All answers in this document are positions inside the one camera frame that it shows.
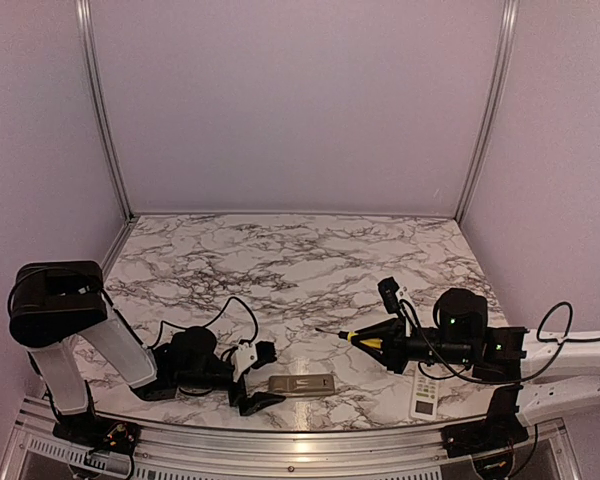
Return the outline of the yellow handle screwdriver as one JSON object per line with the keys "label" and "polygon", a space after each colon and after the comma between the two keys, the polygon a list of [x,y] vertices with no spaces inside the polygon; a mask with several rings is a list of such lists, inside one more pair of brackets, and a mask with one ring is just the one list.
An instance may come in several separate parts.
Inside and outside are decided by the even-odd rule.
{"label": "yellow handle screwdriver", "polygon": [[335,332],[335,331],[324,330],[324,329],[318,328],[318,327],[315,328],[315,331],[318,333],[322,333],[322,334],[335,335],[342,340],[346,340],[348,343],[350,343],[352,345],[357,345],[357,346],[361,345],[361,346],[368,347],[368,348],[371,348],[374,350],[382,349],[382,340],[381,339],[379,339],[379,338],[364,338],[364,339],[362,339],[357,332],[347,332],[347,331]]}

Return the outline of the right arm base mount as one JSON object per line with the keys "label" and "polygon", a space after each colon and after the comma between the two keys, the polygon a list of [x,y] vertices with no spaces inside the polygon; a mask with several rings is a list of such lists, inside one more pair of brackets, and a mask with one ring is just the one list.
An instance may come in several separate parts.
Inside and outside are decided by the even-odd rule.
{"label": "right arm base mount", "polygon": [[443,427],[441,436],[448,457],[488,452],[526,441],[527,428],[517,417],[521,390],[521,385],[499,387],[493,392],[484,418]]}

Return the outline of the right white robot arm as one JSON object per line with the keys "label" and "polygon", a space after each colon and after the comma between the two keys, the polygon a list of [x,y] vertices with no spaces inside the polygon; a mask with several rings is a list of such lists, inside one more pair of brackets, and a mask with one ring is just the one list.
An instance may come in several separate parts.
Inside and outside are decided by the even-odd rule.
{"label": "right white robot arm", "polygon": [[487,300],[470,290],[451,288],[433,307],[432,327],[424,327],[413,305],[392,278],[378,285],[392,317],[339,336],[387,370],[401,374],[409,362],[439,364],[452,377],[488,386],[519,385],[538,378],[600,373],[600,334],[561,335],[523,327],[490,327]]}

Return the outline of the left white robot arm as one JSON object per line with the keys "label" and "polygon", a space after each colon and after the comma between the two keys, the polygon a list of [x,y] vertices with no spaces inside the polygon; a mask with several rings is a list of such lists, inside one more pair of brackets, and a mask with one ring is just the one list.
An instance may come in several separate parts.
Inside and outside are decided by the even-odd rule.
{"label": "left white robot arm", "polygon": [[240,415],[280,404],[284,396],[248,393],[246,376],[277,359],[275,346],[241,339],[225,356],[215,350],[209,325],[179,327],[168,342],[146,345],[104,288],[94,261],[29,263],[20,268],[7,299],[9,331],[44,380],[66,426],[86,445],[105,438],[106,423],[93,413],[91,396],[74,358],[71,340],[85,339],[144,402],[177,394],[224,391]]}

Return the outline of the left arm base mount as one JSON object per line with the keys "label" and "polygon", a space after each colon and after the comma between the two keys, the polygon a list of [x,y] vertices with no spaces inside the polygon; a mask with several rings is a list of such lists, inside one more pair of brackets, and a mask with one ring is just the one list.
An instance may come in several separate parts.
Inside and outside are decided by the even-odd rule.
{"label": "left arm base mount", "polygon": [[90,392],[84,412],[62,414],[53,399],[50,400],[50,406],[56,419],[53,428],[55,437],[89,447],[94,452],[107,451],[128,456],[134,454],[140,426],[134,422],[98,415]]}

